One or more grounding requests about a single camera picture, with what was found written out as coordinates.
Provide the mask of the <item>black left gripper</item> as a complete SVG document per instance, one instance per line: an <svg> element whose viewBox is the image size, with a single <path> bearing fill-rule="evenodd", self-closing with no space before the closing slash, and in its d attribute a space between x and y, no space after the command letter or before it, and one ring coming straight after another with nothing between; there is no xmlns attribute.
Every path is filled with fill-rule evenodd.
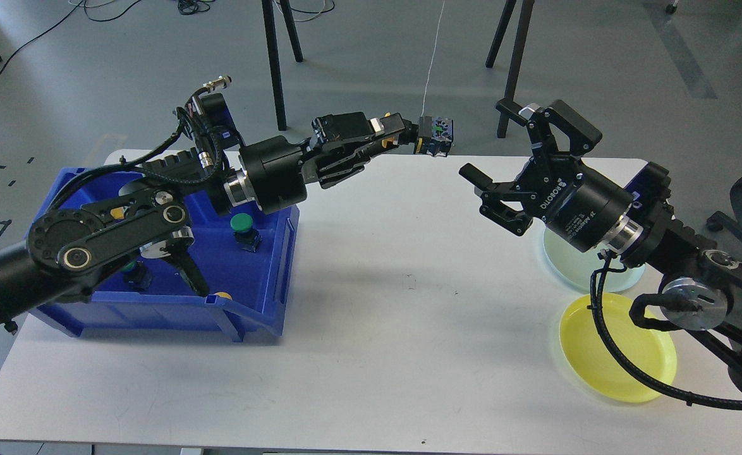
<svg viewBox="0 0 742 455"><path fill-rule="evenodd" d="M312 150L308 183L329 189L362 172L371 159L418 141L419 126L392 113L366 118L351 112L319 116L312 122ZM284 136L255 142L238 151L241 168L224 182L233 207L255 202L265 215L305 201L307 184L301 173L304 147Z"/></svg>

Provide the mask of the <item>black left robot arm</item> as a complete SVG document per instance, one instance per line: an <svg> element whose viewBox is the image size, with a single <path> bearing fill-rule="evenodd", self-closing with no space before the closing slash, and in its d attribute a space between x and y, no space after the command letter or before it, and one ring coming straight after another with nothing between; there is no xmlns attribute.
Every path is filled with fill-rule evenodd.
<svg viewBox="0 0 742 455"><path fill-rule="evenodd" d="M15 333L15 317L43 303L86 303L106 279L148 255L206 297L209 285L188 251L186 196L206 193L221 216L248 202L270 215L305 201L307 184L328 189L399 146L420 152L430 136L424 120L352 112L319 116L301 142L276 136L248 146L221 95L230 84L221 76L196 89L175 109L174 133L146 155L71 178L27 238L0 250L1 326Z"/></svg>

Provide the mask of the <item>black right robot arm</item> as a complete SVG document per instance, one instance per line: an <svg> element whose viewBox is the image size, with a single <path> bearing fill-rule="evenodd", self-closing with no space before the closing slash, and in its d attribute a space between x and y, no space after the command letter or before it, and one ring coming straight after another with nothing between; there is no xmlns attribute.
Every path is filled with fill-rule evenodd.
<svg viewBox="0 0 742 455"><path fill-rule="evenodd" d="M495 182L471 164L460 168L482 201L480 213L518 236L539 219L576 250L598 248L604 264L590 276L590 311L617 363L642 385L689 406L742 411L742 400L694 394L654 379L620 351L606 327L602 296L611 262L618 259L622 271L650 265L662 282L657 292L632 302L632 323L653 331L683 329L727 365L742 393L742 329L727 321L734 292L742 290L742 261L675 218L668 170L649 162L620 187L583 161L602 133L565 101L519 106L504 98L496 109L525 127L532 155L513 181Z"/></svg>

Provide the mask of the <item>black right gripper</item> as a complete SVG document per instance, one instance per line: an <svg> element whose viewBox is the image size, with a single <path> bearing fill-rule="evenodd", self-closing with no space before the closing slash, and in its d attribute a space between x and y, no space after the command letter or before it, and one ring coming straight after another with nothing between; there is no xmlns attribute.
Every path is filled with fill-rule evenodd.
<svg viewBox="0 0 742 455"><path fill-rule="evenodd" d="M464 164L459 175L474 185L481 199L481 215L516 236L525 235L532 217L542 219L576 250L591 250L632 202L630 193L581 161L602 141L601 130L563 100L554 100L549 106L521 106L503 98L496 109L525 127L535 157L557 158L550 159L548 168L541 167L538 158L530 159L516 183L496 183L474 165ZM567 137L567 150L559 149L555 129ZM523 203L524 210L515 210L505 202Z"/></svg>

